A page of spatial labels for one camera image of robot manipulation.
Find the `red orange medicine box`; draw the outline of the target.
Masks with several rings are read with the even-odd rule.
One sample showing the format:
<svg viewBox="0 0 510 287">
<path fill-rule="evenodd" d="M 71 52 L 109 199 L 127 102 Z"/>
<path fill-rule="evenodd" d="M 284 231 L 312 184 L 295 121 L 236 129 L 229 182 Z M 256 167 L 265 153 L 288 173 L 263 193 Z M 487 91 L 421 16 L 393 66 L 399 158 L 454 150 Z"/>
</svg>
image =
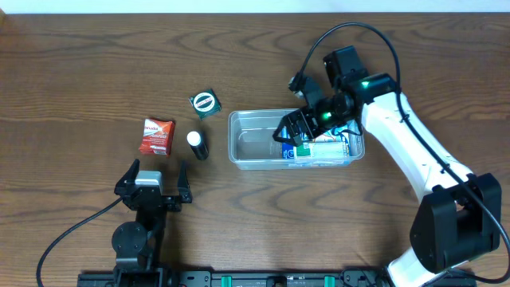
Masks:
<svg viewBox="0 0 510 287">
<path fill-rule="evenodd" d="M 144 155 L 169 156 L 174 133 L 174 121 L 145 119 L 139 151 Z"/>
</svg>

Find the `green square box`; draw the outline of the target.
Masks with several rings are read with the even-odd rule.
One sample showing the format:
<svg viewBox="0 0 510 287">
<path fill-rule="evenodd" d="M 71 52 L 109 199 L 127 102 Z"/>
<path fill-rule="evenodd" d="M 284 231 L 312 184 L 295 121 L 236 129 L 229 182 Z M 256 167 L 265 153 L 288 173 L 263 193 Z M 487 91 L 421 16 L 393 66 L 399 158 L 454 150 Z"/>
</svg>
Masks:
<svg viewBox="0 0 510 287">
<path fill-rule="evenodd" d="M 189 102 L 200 120 L 204 120 L 222 110 L 221 102 L 213 89 L 207 89 L 190 97 Z"/>
</svg>

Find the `black bottle white cap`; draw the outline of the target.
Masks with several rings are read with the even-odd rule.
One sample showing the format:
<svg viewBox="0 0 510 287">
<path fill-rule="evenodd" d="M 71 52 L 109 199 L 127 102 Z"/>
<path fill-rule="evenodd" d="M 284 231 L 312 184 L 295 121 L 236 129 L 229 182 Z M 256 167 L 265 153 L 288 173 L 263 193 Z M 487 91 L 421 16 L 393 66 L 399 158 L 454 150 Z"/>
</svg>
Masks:
<svg viewBox="0 0 510 287">
<path fill-rule="evenodd" d="M 186 140 L 190 145 L 191 150 L 199 160 L 206 160 L 209 156 L 209 152 L 206 146 L 206 142 L 202 138 L 199 132 L 191 131 L 186 135 Z"/>
</svg>

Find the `clear plastic container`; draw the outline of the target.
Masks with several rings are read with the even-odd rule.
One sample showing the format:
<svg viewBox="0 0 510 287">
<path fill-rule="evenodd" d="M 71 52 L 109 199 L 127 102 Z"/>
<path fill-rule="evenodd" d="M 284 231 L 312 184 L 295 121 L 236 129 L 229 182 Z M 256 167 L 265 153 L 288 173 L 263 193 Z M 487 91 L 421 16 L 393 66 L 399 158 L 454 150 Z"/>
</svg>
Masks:
<svg viewBox="0 0 510 287">
<path fill-rule="evenodd" d="M 342 159 L 283 159 L 282 143 L 273 139 L 281 118 L 290 109 L 235 111 L 229 115 L 229 159 L 241 170 L 279 170 L 315 167 L 342 167 L 363 158 L 364 138 L 356 122 L 340 127 L 346 133 L 351 155 Z"/>
</svg>

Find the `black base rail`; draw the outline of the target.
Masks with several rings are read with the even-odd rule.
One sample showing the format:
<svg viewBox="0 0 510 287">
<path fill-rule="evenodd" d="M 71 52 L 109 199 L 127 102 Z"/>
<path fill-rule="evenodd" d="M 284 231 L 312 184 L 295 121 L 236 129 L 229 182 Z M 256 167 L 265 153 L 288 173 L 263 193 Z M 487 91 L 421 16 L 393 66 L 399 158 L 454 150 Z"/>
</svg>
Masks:
<svg viewBox="0 0 510 287">
<path fill-rule="evenodd" d="M 243 273 L 206 270 L 113 271 L 82 273 L 77 287 L 391 287 L 378 271 L 347 269 L 338 273 Z"/>
</svg>

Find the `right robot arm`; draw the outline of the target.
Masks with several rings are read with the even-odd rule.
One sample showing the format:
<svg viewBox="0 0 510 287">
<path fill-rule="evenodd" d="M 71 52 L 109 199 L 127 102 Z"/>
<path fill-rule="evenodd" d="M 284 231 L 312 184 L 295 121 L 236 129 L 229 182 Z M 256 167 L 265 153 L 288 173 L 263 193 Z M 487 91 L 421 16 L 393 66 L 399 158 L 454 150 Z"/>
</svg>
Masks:
<svg viewBox="0 0 510 287">
<path fill-rule="evenodd" d="M 298 147 L 354 121 L 385 147 L 419 201 L 410 248 L 386 268 L 392 285 L 464 278 L 462 264 L 508 245 L 500 184 L 491 174 L 473 174 L 444 149 L 414 114 L 397 77 L 369 74 L 351 46 L 328 54 L 324 65 L 333 95 L 297 73 L 288 86 L 306 104 L 283 117 L 273 138 Z"/>
</svg>

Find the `white green medicine packet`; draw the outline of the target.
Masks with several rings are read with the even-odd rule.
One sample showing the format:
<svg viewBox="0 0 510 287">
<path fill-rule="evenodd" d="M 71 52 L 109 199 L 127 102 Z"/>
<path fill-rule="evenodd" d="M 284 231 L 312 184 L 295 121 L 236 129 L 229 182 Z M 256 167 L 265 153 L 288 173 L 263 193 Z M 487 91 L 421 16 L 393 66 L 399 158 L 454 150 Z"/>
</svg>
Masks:
<svg viewBox="0 0 510 287">
<path fill-rule="evenodd" d="M 344 142 L 311 142 L 294 148 L 296 159 L 342 159 L 349 156 L 349 144 Z"/>
</svg>

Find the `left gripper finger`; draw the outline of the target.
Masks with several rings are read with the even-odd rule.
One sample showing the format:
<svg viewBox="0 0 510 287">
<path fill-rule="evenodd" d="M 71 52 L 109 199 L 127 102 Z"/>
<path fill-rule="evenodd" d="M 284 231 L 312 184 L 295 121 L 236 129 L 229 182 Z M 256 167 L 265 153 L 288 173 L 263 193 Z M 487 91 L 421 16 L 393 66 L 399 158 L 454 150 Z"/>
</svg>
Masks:
<svg viewBox="0 0 510 287">
<path fill-rule="evenodd" d="M 129 169 L 120 179 L 120 186 L 125 187 L 135 183 L 136 176 L 139 173 L 139 160 L 135 159 Z"/>
<path fill-rule="evenodd" d="M 186 162 L 182 161 L 180 165 L 180 171 L 178 174 L 177 188 L 180 196 L 189 195 L 189 182 L 186 175 Z"/>
</svg>

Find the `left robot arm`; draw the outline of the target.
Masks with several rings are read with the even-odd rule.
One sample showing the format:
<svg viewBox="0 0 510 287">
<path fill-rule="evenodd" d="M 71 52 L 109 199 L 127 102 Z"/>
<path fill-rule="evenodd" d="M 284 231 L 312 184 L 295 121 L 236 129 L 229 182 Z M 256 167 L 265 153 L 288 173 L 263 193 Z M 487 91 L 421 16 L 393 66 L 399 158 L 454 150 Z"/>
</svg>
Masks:
<svg viewBox="0 0 510 287">
<path fill-rule="evenodd" d="M 177 195 L 163 195 L 162 173 L 141 171 L 135 160 L 115 185 L 114 193 L 130 210 L 135 220 L 118 226 L 112 235 L 116 252 L 114 287 L 177 286 L 178 279 L 159 261 L 169 212 L 179 212 L 193 200 L 186 176 L 186 164 L 178 173 Z"/>
</svg>

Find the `blue white drink mix box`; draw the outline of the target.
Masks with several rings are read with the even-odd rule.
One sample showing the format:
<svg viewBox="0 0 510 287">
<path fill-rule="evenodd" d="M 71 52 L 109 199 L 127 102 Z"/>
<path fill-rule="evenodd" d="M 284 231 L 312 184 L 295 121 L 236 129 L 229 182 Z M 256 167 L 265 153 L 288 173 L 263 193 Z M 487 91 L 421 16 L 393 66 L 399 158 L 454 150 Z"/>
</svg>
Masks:
<svg viewBox="0 0 510 287">
<path fill-rule="evenodd" d="M 347 138 L 346 133 L 340 133 L 339 131 L 342 128 L 333 128 L 328 132 L 325 132 L 323 135 L 318 136 L 317 138 L 313 140 L 309 140 L 305 134 L 302 135 L 302 139 L 304 140 L 304 143 L 311 143 L 311 142 L 344 142 L 346 144 L 349 144 L 349 140 Z M 294 157 L 294 146 L 283 143 L 282 144 L 282 158 L 283 159 L 296 159 Z"/>
</svg>

